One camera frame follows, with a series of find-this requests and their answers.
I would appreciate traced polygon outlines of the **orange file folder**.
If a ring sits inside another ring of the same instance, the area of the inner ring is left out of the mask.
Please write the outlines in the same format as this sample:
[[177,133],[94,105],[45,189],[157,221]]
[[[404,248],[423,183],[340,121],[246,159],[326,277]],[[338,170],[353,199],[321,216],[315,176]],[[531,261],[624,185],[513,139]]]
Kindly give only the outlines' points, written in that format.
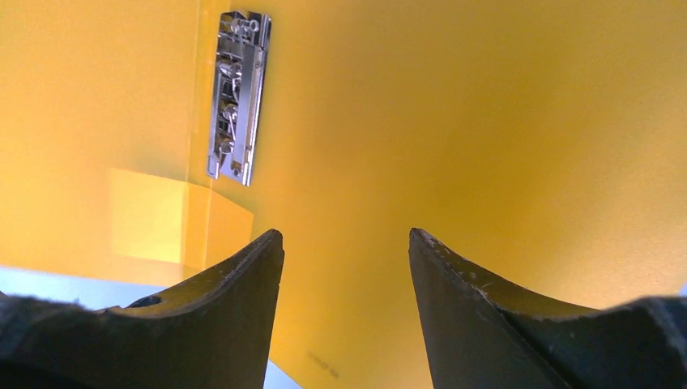
[[[229,11],[272,20],[249,186],[207,175]],[[2,2],[2,267],[162,287],[278,229],[272,361],[429,388],[412,228],[582,306],[680,293],[685,2]]]

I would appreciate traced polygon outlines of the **metal folder clip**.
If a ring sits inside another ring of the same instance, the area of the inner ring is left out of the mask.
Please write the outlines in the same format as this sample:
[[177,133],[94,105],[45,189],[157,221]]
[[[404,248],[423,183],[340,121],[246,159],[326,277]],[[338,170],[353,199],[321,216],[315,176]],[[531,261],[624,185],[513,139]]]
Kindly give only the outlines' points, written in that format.
[[207,149],[213,179],[251,183],[271,27],[264,13],[220,15]]

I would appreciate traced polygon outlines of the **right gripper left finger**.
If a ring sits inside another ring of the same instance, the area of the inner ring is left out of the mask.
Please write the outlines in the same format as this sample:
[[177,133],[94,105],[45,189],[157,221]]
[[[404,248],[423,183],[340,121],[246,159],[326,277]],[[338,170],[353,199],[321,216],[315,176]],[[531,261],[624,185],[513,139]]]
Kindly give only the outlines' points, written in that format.
[[260,388],[279,284],[282,234],[127,307],[1,300],[4,388]]

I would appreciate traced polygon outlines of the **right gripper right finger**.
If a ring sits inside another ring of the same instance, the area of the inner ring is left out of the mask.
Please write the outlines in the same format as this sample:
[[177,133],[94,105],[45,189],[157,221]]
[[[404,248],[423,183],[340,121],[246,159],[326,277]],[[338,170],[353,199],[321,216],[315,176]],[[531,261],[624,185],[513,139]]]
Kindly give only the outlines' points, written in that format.
[[686,300],[595,310],[535,293],[423,229],[409,264],[436,388],[683,388]]

